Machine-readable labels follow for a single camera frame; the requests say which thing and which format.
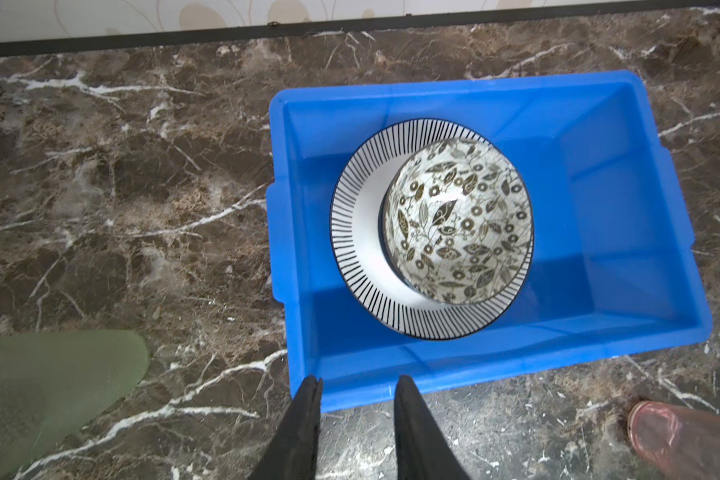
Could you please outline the pink glass cup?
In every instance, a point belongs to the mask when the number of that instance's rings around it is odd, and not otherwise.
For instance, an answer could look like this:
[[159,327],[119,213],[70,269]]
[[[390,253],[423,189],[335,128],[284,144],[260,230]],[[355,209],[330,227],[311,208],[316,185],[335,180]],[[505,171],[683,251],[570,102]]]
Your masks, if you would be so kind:
[[720,416],[641,401],[627,418],[635,452],[671,479],[720,479]]

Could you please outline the black striped rim plate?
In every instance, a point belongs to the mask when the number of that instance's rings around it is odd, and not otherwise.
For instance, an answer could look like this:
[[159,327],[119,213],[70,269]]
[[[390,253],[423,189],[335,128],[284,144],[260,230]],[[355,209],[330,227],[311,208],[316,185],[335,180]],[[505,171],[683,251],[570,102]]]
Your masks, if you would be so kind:
[[382,234],[387,190],[411,155],[434,142],[452,138],[491,143],[466,126],[440,119],[413,119],[384,128],[351,156],[339,177],[331,204],[331,244],[344,283],[382,324],[419,339],[461,338],[496,321],[518,296],[534,253],[531,202],[531,250],[519,275],[498,295],[479,303],[444,304],[422,295],[396,274]]

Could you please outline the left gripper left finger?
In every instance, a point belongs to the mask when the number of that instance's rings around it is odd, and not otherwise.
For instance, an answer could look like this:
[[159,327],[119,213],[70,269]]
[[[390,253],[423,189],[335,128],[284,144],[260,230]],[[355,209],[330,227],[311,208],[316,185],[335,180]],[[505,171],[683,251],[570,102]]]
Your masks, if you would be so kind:
[[307,376],[249,479],[314,479],[323,380]]

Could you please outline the leaf pattern ceramic bowl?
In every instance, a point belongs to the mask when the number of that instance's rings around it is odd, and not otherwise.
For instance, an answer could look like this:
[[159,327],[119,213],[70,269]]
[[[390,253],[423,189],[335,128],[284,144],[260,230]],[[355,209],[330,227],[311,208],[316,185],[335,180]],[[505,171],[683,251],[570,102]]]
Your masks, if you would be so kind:
[[487,141],[434,142],[400,167],[382,209],[396,274],[444,304],[507,289],[532,247],[530,196],[515,166]]

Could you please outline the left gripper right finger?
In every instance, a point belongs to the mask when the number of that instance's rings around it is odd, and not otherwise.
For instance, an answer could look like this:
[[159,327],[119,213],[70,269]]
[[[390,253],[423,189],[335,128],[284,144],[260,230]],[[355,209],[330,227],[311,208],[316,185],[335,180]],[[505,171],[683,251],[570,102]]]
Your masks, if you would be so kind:
[[394,427],[398,479],[469,479],[408,375],[396,386]]

